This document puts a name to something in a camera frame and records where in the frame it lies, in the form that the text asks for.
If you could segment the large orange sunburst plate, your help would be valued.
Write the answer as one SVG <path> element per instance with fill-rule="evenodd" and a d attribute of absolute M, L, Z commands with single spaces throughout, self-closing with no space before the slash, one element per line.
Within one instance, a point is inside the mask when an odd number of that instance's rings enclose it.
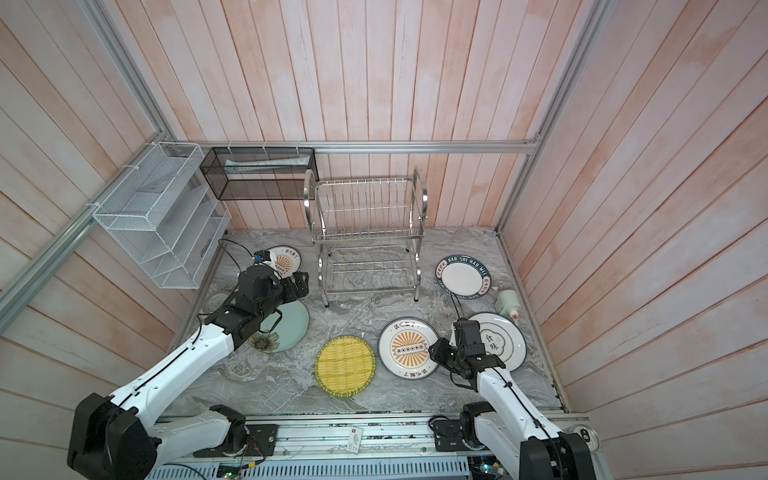
<path fill-rule="evenodd" d="M 384 367 L 406 380 L 421 380 L 438 368 L 429 347 L 438 340 L 435 329 L 423 320 L 403 317 L 388 323 L 379 335 L 378 353 Z"/>

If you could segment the yellow woven plate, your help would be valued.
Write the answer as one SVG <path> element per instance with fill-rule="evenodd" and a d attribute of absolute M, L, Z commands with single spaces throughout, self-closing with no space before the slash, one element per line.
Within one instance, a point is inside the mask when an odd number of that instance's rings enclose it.
<path fill-rule="evenodd" d="M 328 342 L 319 352 L 315 379 L 322 390 L 339 398 L 353 397 L 372 382 L 376 370 L 370 346 L 354 336 L 341 336 Z"/>

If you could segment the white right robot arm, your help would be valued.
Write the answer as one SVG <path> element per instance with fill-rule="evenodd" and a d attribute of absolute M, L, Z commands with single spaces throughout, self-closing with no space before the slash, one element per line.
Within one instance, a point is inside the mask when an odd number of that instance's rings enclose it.
<path fill-rule="evenodd" d="M 486 352 L 477 321 L 458 319 L 453 337 L 439 338 L 429 355 L 483 398 L 461 412 L 465 443 L 488 448 L 514 479 L 596 477 L 587 442 L 577 433 L 564 432 L 528 399 L 502 360 Z"/>

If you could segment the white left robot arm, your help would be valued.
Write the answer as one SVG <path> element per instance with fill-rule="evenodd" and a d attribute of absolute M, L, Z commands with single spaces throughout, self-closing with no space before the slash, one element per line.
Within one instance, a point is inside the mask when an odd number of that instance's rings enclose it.
<path fill-rule="evenodd" d="M 256 263 L 188 340 L 107 396 L 91 394 L 75 409 L 67 464 L 87 479 L 144 479 L 168 462 L 202 450 L 236 457 L 248 448 L 244 415 L 224 405 L 169 423 L 166 408 L 212 365 L 259 332 L 281 306 L 306 297 L 309 275 L 281 278 Z"/>

